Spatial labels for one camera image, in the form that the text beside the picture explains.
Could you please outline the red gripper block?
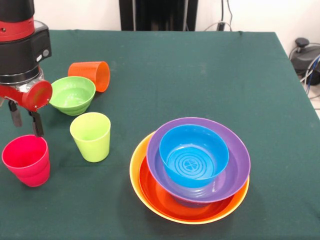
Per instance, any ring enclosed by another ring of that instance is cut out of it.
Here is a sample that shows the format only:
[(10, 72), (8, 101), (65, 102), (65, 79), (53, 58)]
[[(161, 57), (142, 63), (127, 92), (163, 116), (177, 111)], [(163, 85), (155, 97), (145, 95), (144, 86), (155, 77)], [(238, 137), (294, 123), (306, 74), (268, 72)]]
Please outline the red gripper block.
[(37, 137), (44, 136), (41, 116), (36, 112), (39, 108), (47, 105), (52, 97), (53, 88), (46, 80), (33, 80), (22, 85), (0, 85), (0, 97), (9, 100), (12, 122), (15, 127), (21, 127), (22, 119), (17, 107), (27, 109), (32, 117), (33, 133)]

